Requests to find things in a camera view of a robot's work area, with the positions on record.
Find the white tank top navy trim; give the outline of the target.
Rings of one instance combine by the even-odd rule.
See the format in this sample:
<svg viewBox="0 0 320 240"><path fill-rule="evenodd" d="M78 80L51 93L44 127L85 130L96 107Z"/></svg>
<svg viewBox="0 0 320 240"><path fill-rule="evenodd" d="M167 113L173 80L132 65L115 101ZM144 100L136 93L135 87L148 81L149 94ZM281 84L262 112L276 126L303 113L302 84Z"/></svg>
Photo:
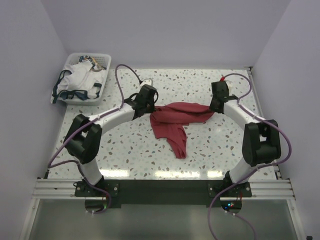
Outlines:
<svg viewBox="0 0 320 240"><path fill-rule="evenodd" d="M55 104L58 100L95 100L100 97L105 80L106 70L103 67L92 68L90 62L66 64L52 89L50 101Z"/></svg>

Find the patterned tank top in basket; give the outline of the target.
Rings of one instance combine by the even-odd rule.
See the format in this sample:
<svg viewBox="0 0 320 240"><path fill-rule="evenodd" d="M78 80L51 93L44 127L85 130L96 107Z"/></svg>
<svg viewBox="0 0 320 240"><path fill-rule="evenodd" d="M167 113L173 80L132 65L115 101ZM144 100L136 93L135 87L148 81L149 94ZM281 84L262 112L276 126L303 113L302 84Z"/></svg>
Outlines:
<svg viewBox="0 0 320 240"><path fill-rule="evenodd" d="M78 59L79 63L89 62L92 65L92 69L99 69L101 68L100 64L96 61L94 57L91 57L89 55L82 55Z"/></svg>

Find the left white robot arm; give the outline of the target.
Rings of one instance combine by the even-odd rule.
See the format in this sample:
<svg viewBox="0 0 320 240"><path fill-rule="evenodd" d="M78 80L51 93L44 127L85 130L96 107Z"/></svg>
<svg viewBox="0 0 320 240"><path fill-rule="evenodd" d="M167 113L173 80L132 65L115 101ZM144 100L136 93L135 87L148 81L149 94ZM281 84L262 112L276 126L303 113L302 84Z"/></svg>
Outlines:
<svg viewBox="0 0 320 240"><path fill-rule="evenodd" d="M85 189L92 196L99 196L104 190L104 177L96 161L102 136L123 123L153 113L158 97L156 88L145 84L138 93L125 99L121 107L90 117L79 114L74 118L63 146L79 162L81 174L87 180Z"/></svg>

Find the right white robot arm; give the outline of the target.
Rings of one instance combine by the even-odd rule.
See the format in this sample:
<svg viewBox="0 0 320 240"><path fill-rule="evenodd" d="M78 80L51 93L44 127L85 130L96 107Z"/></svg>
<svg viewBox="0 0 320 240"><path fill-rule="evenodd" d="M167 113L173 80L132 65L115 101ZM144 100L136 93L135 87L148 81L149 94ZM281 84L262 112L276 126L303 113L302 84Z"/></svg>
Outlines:
<svg viewBox="0 0 320 240"><path fill-rule="evenodd" d="M242 130L242 158L224 177L223 192L230 197L240 190L240 184L249 179L249 173L264 164L270 164L281 156L280 134L274 127L275 120L258 120L252 111L240 107L238 97L229 93L225 81L211 84L210 110L231 118Z"/></svg>

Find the white plastic basket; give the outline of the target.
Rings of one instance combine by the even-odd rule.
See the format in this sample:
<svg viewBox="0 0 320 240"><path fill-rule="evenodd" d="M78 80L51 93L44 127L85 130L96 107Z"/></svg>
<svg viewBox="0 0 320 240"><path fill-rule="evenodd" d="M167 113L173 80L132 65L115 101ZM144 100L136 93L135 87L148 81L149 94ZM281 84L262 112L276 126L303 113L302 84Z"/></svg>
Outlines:
<svg viewBox="0 0 320 240"><path fill-rule="evenodd" d="M50 102L68 105L97 106L106 84L111 56L102 53L76 52L68 56L52 89Z"/></svg>

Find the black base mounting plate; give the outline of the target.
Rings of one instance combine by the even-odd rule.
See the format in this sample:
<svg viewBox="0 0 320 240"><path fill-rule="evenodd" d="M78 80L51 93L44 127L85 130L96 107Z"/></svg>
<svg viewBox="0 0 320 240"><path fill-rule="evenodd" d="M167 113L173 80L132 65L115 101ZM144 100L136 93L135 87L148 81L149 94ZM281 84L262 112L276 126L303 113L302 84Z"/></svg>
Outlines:
<svg viewBox="0 0 320 240"><path fill-rule="evenodd" d="M222 180L105 179L100 186L84 180L73 183L74 196L85 198L87 210L121 208L122 205L205 205L223 190Z"/></svg>

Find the aluminium front rail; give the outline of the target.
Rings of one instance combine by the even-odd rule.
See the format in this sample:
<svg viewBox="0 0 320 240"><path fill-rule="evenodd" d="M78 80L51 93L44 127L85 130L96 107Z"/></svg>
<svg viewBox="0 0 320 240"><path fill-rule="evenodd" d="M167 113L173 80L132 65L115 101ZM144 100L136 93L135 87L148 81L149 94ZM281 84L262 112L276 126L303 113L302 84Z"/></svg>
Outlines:
<svg viewBox="0 0 320 240"><path fill-rule="evenodd" d="M34 199L71 199L75 197L74 183L78 179L37 179L33 189Z"/></svg>

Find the red tank top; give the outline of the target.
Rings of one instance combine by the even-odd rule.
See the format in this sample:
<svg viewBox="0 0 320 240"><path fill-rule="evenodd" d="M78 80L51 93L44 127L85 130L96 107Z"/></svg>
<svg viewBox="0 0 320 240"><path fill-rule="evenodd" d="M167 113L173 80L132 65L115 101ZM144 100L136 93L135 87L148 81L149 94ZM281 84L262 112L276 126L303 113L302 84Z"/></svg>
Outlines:
<svg viewBox="0 0 320 240"><path fill-rule="evenodd" d="M150 125L156 139L165 139L176 158L187 157L187 134L184 126L204 123L214 115L207 105L174 102L157 106L150 114Z"/></svg>

